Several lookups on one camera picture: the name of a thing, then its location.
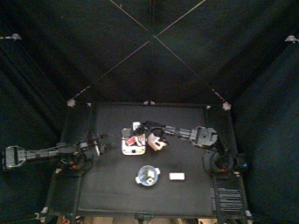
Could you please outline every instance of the black fabric wall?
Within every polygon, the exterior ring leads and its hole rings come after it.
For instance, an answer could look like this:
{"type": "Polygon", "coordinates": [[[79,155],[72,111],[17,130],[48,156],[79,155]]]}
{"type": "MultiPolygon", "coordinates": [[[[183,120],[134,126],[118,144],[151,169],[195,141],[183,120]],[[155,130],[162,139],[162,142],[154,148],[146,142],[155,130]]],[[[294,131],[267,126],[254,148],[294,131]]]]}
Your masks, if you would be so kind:
{"type": "MultiPolygon", "coordinates": [[[[1,32],[15,31],[1,23],[1,32]]],[[[28,150],[60,141],[67,103],[25,53],[23,42],[0,43],[0,149],[28,150]]],[[[0,220],[41,211],[52,168],[35,164],[0,175],[0,220]]]]}
{"type": "MultiPolygon", "coordinates": [[[[136,10],[144,3],[132,2],[123,4],[124,9],[138,19],[144,18],[146,13],[136,10]]],[[[160,1],[155,29],[160,31],[198,3],[186,1],[179,7],[179,0],[160,1]]],[[[140,27],[108,1],[52,4],[15,0],[1,1],[0,6],[0,36],[23,36],[23,41],[0,42],[0,149],[12,144],[39,149],[59,142],[66,101],[148,40],[148,35],[139,33],[140,27]]],[[[298,20],[296,2],[207,1],[186,19],[162,40],[203,79],[194,79],[155,42],[154,69],[147,46],[83,100],[218,103],[203,82],[230,102],[238,99],[238,144],[252,164],[246,176],[250,208],[276,221],[295,222],[299,44],[284,49],[284,39],[298,20]],[[131,86],[124,85],[127,74],[138,85],[130,80],[131,86]]],[[[0,176],[0,220],[41,210],[51,173],[49,167],[37,164],[0,176]]]]}
{"type": "Polygon", "coordinates": [[[299,45],[290,44],[235,103],[251,212],[262,223],[299,221],[299,45]]]}

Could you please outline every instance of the clear bowl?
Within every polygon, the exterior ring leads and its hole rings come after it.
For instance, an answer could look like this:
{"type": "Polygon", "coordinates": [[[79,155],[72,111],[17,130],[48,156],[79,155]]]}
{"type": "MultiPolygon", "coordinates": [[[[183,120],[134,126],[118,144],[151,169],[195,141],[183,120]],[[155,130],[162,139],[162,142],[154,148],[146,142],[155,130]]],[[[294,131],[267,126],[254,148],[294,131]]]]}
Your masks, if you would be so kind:
{"type": "Polygon", "coordinates": [[[152,186],[158,180],[158,175],[160,174],[160,169],[154,168],[151,165],[146,165],[138,172],[138,177],[135,177],[135,182],[143,186],[152,186]]]}

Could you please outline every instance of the wire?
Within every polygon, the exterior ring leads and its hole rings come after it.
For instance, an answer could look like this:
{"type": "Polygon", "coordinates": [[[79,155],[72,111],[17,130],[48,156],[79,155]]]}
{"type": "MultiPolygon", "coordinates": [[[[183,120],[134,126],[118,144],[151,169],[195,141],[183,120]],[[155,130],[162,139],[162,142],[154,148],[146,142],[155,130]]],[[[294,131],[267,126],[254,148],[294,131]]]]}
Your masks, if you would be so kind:
{"type": "Polygon", "coordinates": [[[158,34],[162,35],[207,0],[200,1],[158,34]]]}
{"type": "Polygon", "coordinates": [[[139,50],[150,43],[151,41],[146,41],[100,76],[99,78],[87,86],[84,87],[78,94],[74,95],[71,100],[75,100],[92,86],[111,73],[111,71],[123,64],[124,61],[127,61],[135,54],[139,52],[139,50]]]}
{"type": "MultiPolygon", "coordinates": [[[[166,45],[166,43],[158,38],[158,36],[154,36],[155,39],[160,42],[160,44],[164,46],[164,48],[171,52],[171,54],[174,55],[174,57],[184,64],[184,66],[191,70],[191,74],[195,75],[196,77],[200,78],[202,77],[198,75],[198,73],[195,73],[195,71],[192,70],[192,68],[187,65],[187,63],[183,61],[183,59],[175,54],[175,52],[172,51],[172,49],[166,45]]],[[[220,94],[218,93],[218,91],[214,89],[214,87],[206,82],[202,82],[214,92],[214,94],[223,100],[223,102],[226,102],[226,99],[220,96],[220,94]]]]}
{"type": "Polygon", "coordinates": [[[148,31],[146,29],[146,27],[142,25],[142,23],[128,14],[128,12],[122,8],[122,6],[119,6],[115,1],[110,0],[110,2],[132,18],[132,20],[144,28],[146,31],[148,31]]]}

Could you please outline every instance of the small white card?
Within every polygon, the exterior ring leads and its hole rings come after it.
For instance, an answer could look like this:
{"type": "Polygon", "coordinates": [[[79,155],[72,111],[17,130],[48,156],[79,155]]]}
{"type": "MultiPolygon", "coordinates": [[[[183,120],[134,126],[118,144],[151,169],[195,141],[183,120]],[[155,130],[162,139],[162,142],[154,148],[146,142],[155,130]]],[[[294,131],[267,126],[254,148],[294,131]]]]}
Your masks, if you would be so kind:
{"type": "Polygon", "coordinates": [[[183,172],[171,172],[170,180],[184,180],[184,173],[183,172]]]}

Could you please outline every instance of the floor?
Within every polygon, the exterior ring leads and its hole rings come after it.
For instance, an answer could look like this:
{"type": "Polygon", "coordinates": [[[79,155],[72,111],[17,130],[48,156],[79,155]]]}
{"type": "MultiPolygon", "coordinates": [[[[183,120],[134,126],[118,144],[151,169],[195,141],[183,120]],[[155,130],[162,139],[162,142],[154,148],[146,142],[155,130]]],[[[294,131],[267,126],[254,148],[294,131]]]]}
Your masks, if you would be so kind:
{"type": "MultiPolygon", "coordinates": [[[[216,219],[199,219],[200,224],[214,224],[216,219]]],[[[58,220],[58,224],[63,224],[63,218],[58,220]]],[[[138,220],[134,218],[112,218],[112,217],[87,217],[84,219],[84,224],[138,224],[138,220]]],[[[183,224],[180,220],[172,222],[170,219],[154,218],[148,224],[183,224]]]]}

